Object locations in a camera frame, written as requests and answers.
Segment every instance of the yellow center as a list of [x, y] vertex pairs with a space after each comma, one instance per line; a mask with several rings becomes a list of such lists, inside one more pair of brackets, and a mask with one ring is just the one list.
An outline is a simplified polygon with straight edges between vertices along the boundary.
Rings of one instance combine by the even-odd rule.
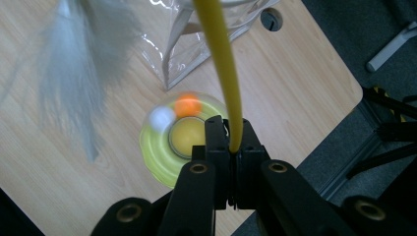
[[191, 158], [193, 146], [206, 144], [205, 123], [197, 117], [184, 117], [171, 128], [169, 141], [172, 149], [185, 158]]

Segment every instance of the clear plastic bag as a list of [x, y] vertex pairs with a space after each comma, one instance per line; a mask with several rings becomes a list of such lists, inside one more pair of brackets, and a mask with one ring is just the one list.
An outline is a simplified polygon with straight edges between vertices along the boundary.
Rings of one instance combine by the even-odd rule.
[[[278, 0], [220, 0], [230, 40], [247, 31], [267, 7]], [[140, 48], [146, 61], [171, 89], [209, 58], [192, 0], [147, 0], [138, 9]]]

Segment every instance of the yellow wand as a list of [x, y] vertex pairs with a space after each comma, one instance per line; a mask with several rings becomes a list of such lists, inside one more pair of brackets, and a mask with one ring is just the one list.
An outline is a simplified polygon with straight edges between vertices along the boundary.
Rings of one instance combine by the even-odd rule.
[[229, 151], [236, 153], [242, 141], [242, 106], [237, 73], [221, 5], [218, 0], [194, 0], [194, 7], [206, 35], [208, 48], [211, 51], [226, 102], [230, 128]]

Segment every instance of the white ball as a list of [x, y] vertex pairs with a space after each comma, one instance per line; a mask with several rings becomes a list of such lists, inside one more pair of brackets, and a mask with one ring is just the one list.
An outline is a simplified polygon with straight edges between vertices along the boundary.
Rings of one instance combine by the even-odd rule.
[[149, 115], [152, 128], [158, 132], [164, 132], [175, 121], [175, 112], [166, 106], [156, 107]]

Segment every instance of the table top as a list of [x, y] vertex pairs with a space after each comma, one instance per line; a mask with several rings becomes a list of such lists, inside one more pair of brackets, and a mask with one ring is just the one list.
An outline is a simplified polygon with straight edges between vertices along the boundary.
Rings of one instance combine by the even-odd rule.
[[[0, 3], [0, 87], [38, 34], [54, 0]], [[301, 0], [273, 6], [282, 29], [260, 20], [233, 43], [243, 114], [271, 158], [300, 164], [359, 103], [362, 91]], [[139, 197], [151, 202], [170, 191], [145, 167], [138, 136], [147, 113], [163, 97], [184, 90], [222, 100], [208, 59], [170, 91], [139, 52], [121, 88], [107, 101], [94, 163], [58, 130], [39, 128], [30, 73], [17, 76], [0, 106], [0, 186], [46, 235], [90, 234], [114, 203]], [[217, 213], [217, 235], [230, 235], [251, 213]]]

